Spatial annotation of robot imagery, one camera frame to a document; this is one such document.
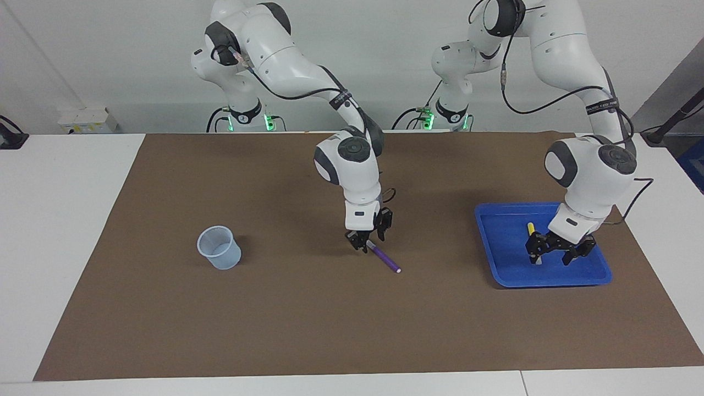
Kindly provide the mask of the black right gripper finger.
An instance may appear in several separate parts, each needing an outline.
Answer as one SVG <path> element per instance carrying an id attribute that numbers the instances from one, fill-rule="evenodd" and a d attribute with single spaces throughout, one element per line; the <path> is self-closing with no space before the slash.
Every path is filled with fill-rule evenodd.
<path id="1" fill-rule="evenodd" d="M 349 230 L 345 233 L 345 238 L 352 245 L 354 250 L 361 250 L 363 253 L 368 253 L 367 241 L 370 236 L 368 230 Z"/>
<path id="2" fill-rule="evenodd" d="M 390 208 L 383 207 L 376 215 L 376 231 L 380 241 L 386 240 L 386 231 L 393 225 L 394 213 Z"/>

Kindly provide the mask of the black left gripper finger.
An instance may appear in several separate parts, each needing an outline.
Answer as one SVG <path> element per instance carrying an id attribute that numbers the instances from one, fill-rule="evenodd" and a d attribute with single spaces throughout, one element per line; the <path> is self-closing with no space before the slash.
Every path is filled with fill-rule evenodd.
<path id="1" fill-rule="evenodd" d="M 565 251 L 562 258 L 563 265 L 568 266 L 579 257 L 587 257 L 596 245 L 596 240 L 593 235 L 586 235 L 583 240 L 576 245 L 566 243 L 563 248 Z"/>
<path id="2" fill-rule="evenodd" d="M 533 232 L 526 241 L 526 251 L 530 256 L 532 264 L 540 265 L 542 263 L 542 255 L 551 251 L 548 235 L 543 235 L 539 232 Z"/>

